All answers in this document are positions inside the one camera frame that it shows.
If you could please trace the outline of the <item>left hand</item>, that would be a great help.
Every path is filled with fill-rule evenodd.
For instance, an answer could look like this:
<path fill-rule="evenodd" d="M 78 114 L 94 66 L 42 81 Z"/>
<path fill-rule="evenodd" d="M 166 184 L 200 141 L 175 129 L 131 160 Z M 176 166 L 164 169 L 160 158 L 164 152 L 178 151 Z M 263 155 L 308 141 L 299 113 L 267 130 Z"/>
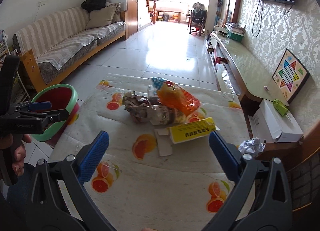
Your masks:
<path fill-rule="evenodd" d="M 6 149 L 13 144 L 13 135 L 9 134 L 5 137 L 1 137 L 1 149 Z M 24 158 L 26 157 L 26 150 L 24 143 L 31 143 L 31 137 L 25 134 L 22 138 L 20 146 L 17 147 L 13 153 L 14 161 L 12 163 L 12 169 L 14 170 L 16 176 L 20 177 L 24 173 Z"/>

